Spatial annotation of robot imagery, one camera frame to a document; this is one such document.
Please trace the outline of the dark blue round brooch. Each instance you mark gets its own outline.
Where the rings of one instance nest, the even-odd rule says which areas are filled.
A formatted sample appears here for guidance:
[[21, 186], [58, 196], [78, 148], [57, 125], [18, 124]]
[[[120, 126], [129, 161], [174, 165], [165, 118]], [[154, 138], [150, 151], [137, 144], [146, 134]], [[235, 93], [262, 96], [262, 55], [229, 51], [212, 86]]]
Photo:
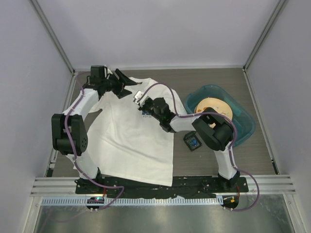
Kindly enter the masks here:
[[192, 147], [192, 148], [195, 148], [197, 147], [198, 145], [198, 142], [195, 138], [192, 138], [190, 141], [189, 141], [189, 145]]

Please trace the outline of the white t-shirt flower print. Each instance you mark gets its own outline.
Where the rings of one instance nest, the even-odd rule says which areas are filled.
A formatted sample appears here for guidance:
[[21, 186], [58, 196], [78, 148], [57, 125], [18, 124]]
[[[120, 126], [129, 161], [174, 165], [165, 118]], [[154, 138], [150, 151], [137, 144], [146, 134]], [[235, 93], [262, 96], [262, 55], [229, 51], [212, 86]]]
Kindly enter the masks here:
[[171, 186], [174, 134], [138, 110], [133, 95], [118, 99], [106, 92], [90, 112], [99, 111], [87, 131], [85, 151], [102, 174]]

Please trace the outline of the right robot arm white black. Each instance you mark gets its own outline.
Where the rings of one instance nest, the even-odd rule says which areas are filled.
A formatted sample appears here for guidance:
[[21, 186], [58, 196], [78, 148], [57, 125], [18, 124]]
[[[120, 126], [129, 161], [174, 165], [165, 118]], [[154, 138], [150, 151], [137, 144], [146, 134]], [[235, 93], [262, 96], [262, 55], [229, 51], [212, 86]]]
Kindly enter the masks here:
[[199, 102], [192, 115], [173, 113], [163, 98], [135, 97], [139, 110], [149, 113], [159, 121], [167, 133], [195, 131], [203, 142], [214, 151], [218, 163], [220, 188], [226, 192], [237, 186], [240, 172], [232, 153], [237, 130], [232, 123], [233, 111], [223, 100], [205, 98]]

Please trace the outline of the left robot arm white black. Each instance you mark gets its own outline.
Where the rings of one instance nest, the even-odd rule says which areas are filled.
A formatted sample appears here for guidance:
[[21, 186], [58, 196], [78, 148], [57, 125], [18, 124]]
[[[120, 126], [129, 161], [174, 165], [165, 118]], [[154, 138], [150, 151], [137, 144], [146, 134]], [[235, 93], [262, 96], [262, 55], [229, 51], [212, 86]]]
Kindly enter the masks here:
[[75, 180], [78, 193], [97, 194], [109, 189], [99, 167], [86, 151], [86, 116], [105, 93], [112, 92], [121, 99], [131, 95], [126, 86], [133, 85], [137, 83], [119, 69], [111, 72], [106, 66], [92, 66], [76, 100], [63, 113], [52, 116], [53, 148], [68, 157], [78, 170], [79, 179]]

